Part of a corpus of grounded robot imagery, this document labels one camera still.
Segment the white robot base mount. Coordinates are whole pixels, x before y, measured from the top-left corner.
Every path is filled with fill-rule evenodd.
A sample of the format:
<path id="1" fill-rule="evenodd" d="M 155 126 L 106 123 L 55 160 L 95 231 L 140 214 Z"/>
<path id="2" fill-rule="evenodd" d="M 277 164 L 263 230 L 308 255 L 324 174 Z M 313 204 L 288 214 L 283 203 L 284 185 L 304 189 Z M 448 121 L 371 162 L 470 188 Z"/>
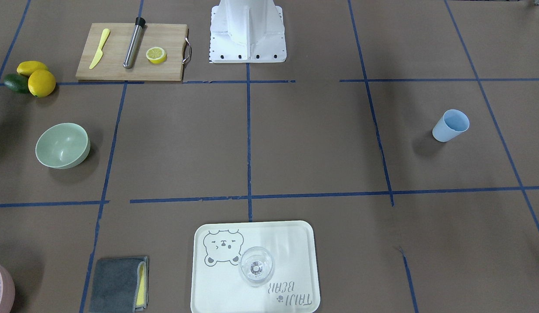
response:
<path id="1" fill-rule="evenodd" d="M 273 0 L 222 0 L 210 18 L 210 63 L 287 60 L 283 10 Z"/>

